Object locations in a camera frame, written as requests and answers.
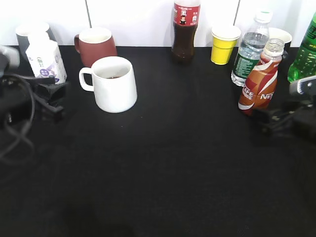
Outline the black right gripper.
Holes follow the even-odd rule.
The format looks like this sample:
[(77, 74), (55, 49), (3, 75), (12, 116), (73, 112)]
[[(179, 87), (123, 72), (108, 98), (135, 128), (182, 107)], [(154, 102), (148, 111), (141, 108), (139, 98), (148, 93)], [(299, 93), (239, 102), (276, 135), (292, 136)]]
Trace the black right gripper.
[[(290, 130), (309, 142), (316, 141), (316, 98), (308, 100), (287, 100), (282, 104), (283, 110), (290, 113)], [(284, 126), (277, 125), (284, 119), (280, 110), (253, 109), (251, 119), (259, 124), (260, 131), (267, 137), (277, 138), (283, 135)]]

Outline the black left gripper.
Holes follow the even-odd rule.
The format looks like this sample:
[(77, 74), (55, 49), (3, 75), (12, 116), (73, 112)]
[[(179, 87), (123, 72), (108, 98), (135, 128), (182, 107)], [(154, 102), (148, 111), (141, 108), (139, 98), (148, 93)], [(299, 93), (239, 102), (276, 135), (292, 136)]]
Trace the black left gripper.
[[(35, 114), (34, 93), (41, 98), (63, 98), (67, 85), (67, 82), (55, 84), (55, 77), (4, 74), (0, 78), (0, 127), (24, 121), (25, 128), (31, 128)], [(37, 100), (37, 105), (37, 116), (42, 121), (60, 122), (64, 118), (62, 106), (54, 107), (42, 99)]]

